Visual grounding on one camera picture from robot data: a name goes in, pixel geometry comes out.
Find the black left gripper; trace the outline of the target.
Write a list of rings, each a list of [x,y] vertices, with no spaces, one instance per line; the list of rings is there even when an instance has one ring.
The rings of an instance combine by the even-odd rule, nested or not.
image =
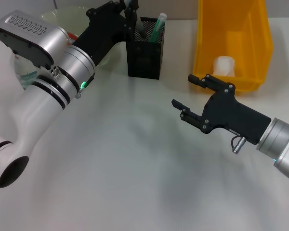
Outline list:
[[[115,44],[134,40],[138,9],[138,0],[111,0],[98,8],[88,9],[89,26],[73,45],[98,65]]]

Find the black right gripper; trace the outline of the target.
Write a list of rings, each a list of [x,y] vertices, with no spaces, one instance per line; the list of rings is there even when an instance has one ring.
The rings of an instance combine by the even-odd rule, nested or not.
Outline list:
[[[202,115],[191,111],[189,107],[172,99],[171,104],[180,112],[180,119],[208,134],[213,129],[223,128],[247,139],[256,145],[271,123],[271,118],[241,104],[235,99],[235,86],[210,74],[198,78],[192,74],[188,81],[215,93],[209,98]]]

